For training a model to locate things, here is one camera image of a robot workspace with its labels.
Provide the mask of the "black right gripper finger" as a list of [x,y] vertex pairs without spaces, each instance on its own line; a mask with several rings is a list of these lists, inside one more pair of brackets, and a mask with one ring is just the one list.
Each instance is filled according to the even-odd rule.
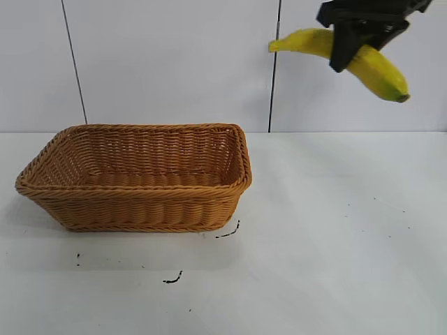
[[376,50],[381,50],[390,41],[404,33],[409,28],[409,22],[402,20],[399,22],[375,22],[373,24],[372,37],[367,44]]
[[337,73],[350,64],[358,50],[370,37],[368,23],[336,23],[330,66]]

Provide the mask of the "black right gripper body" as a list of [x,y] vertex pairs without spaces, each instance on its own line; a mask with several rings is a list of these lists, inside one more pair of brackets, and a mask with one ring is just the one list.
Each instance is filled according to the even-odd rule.
[[324,27],[347,20],[400,22],[415,11],[424,13],[427,1],[328,1],[321,4],[316,20]]

